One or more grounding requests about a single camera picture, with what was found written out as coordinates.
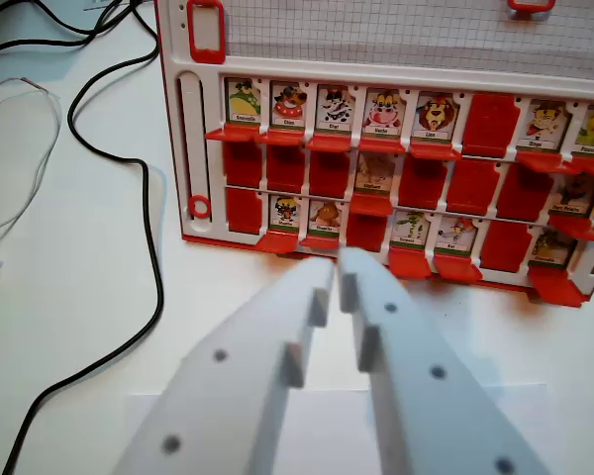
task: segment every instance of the plastic slot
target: plastic slot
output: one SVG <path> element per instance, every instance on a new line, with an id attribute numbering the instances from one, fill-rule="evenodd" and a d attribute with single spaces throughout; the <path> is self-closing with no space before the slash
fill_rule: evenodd
<path id="1" fill-rule="evenodd" d="M 456 163 L 446 195 L 446 210 L 486 215 L 499 181 L 499 173 L 495 170 L 492 161 L 462 160 Z"/>
<path id="2" fill-rule="evenodd" d="M 497 217 L 536 221 L 554 180 L 519 163 L 511 165 L 497 200 Z"/>
<path id="3" fill-rule="evenodd" d="M 261 200 L 256 192 L 227 188 L 229 231 L 259 235 L 261 218 Z"/>
<path id="4" fill-rule="evenodd" d="M 429 161 L 407 155 L 398 190 L 398 204 L 434 210 L 446 180 L 446 167 L 441 161 Z"/>
<path id="5" fill-rule="evenodd" d="M 527 225 L 491 222 L 479 256 L 480 267 L 519 272 L 532 240 Z"/>

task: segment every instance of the black cable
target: black cable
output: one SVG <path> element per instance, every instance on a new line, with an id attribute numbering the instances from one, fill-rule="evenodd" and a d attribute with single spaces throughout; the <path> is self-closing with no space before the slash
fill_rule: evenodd
<path id="1" fill-rule="evenodd" d="M 150 62 L 158 57 L 158 53 L 159 53 L 158 36 L 149 27 L 149 25 L 144 21 L 144 19 L 141 17 L 141 15 L 139 15 L 139 13 L 137 12 L 137 7 L 141 3 L 141 1 L 142 0 L 131 0 L 129 8 L 130 8 L 130 11 L 132 12 L 132 14 L 137 18 L 137 20 L 139 21 L 141 26 L 144 28 L 144 30 L 146 30 L 154 38 L 156 46 L 149 54 L 146 54 L 141 57 L 137 57 L 136 59 L 124 61 L 119 64 L 115 64 L 111 67 L 104 69 L 103 71 L 99 72 L 94 77 L 92 77 L 90 80 L 88 80 L 88 82 L 86 82 L 86 84 L 81 88 L 81 90 L 77 93 L 76 97 L 70 104 L 70 108 L 68 109 L 67 120 L 68 120 L 68 127 L 70 128 L 70 131 L 72 132 L 72 134 L 75 136 L 75 138 L 81 144 L 83 144 L 90 151 L 97 153 L 105 158 L 116 161 L 116 162 L 120 162 L 120 163 L 124 163 L 124 164 L 134 164 L 134 165 L 138 165 L 141 167 L 141 172 L 143 175 L 143 200 L 142 200 L 143 225 L 144 225 L 144 230 L 146 233 L 146 240 L 148 242 L 148 253 L 149 253 L 149 260 L 151 262 L 151 269 L 152 269 L 152 272 L 154 275 L 154 281 L 156 283 L 156 308 L 154 309 L 154 312 L 153 312 L 151 318 L 148 320 L 148 322 L 134 336 L 132 336 L 130 339 L 128 339 L 121 346 L 119 346 L 115 350 L 111 351 L 110 353 L 106 354 L 102 358 L 98 359 L 94 363 L 86 366 L 81 371 L 74 373 L 73 375 L 49 386 L 48 388 L 46 388 L 42 391 L 42 393 L 35 399 L 33 404 L 29 407 L 29 410 L 27 411 L 27 414 L 24 417 L 22 425 L 20 426 L 20 430 L 18 431 L 18 435 L 16 436 L 16 439 L 13 443 L 13 447 L 11 448 L 11 453 L 9 454 L 9 458 L 7 459 L 7 462 L 6 462 L 4 469 L 2 471 L 3 475 L 11 475 L 14 472 L 17 461 L 18 461 L 18 456 L 20 455 L 20 451 L 24 444 L 25 437 L 27 436 L 27 432 L 28 432 L 29 428 L 31 427 L 31 423 L 33 422 L 33 419 L 35 418 L 36 414 L 38 413 L 38 411 L 40 410 L 40 408 L 42 407 L 44 402 L 46 400 L 50 399 L 52 396 L 54 396 L 54 394 L 57 391 L 64 389 L 67 386 L 81 380 L 84 376 L 87 376 L 88 374 L 92 373 L 93 371 L 96 371 L 97 369 L 99 369 L 102 366 L 106 365 L 107 363 L 113 361 L 117 357 L 123 355 L 126 351 L 132 349 L 135 346 L 135 344 L 141 342 L 143 340 L 143 338 L 145 336 L 147 336 L 154 329 L 154 327 L 160 320 L 160 316 L 162 314 L 162 309 L 163 309 L 163 305 L 164 305 L 164 292 L 163 292 L 163 287 L 162 287 L 162 278 L 160 275 L 160 269 L 158 267 L 158 259 L 156 256 L 156 249 L 154 246 L 153 237 L 151 235 L 151 227 L 149 225 L 149 169 L 148 169 L 148 165 L 143 160 L 141 160 L 139 158 L 125 158 L 125 157 L 121 157 L 119 155 L 115 155 L 113 153 L 104 151 L 100 148 L 97 148 L 96 146 L 94 146 L 90 142 L 88 142 L 79 133 L 79 131 L 76 129 L 75 124 L 74 124 L 74 119 L 75 119 L 74 116 L 75 116 L 75 111 L 77 109 L 77 106 L 79 105 L 79 102 L 83 99 L 84 95 L 88 92 L 88 90 L 92 87 L 93 84 L 95 84 L 101 78 L 103 78 L 104 76 L 107 76 L 108 74 L 110 74 L 114 71 L 117 71 L 119 69 L 122 69 L 127 66 L 131 66 L 134 64 L 139 64 L 142 62 Z"/>

